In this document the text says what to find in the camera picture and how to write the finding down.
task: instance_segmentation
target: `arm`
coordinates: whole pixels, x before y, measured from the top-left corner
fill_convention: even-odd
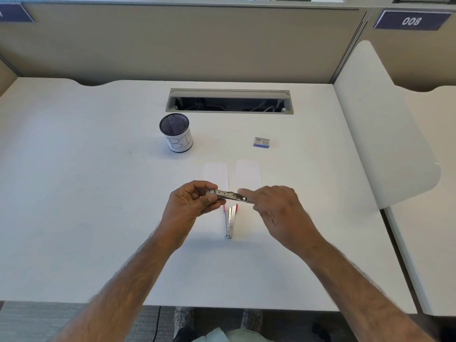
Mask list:
[[[293,189],[238,192],[255,202],[270,234],[306,262],[360,342],[433,341],[320,235]]]
[[[197,216],[224,200],[205,195],[207,181],[192,181],[171,193],[160,224],[119,272],[52,342],[123,341],[171,254],[184,242]]]

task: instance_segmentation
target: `shoe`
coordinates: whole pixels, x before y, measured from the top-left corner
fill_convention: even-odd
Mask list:
[[[174,312],[174,337],[177,332],[184,327],[193,329],[195,325],[195,308],[194,307],[176,307]]]
[[[263,323],[263,311],[257,309],[246,308],[242,315],[241,329],[254,331],[259,333],[261,324]]]

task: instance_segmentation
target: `person's left hand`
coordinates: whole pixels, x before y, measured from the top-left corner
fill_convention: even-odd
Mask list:
[[[198,216],[226,203],[215,194],[206,195],[208,189],[217,189],[217,185],[195,180],[171,192],[156,233],[169,238],[175,249],[182,246]]]

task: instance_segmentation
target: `small box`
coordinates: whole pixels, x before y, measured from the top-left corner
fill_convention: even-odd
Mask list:
[[[254,146],[259,146],[261,148],[269,148],[269,139],[266,139],[266,138],[255,138]]]

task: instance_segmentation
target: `black mesh cup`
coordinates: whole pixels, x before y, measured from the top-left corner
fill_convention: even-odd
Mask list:
[[[165,135],[169,148],[174,152],[185,152],[193,145],[187,116],[179,113],[166,115],[160,121],[160,131]]]

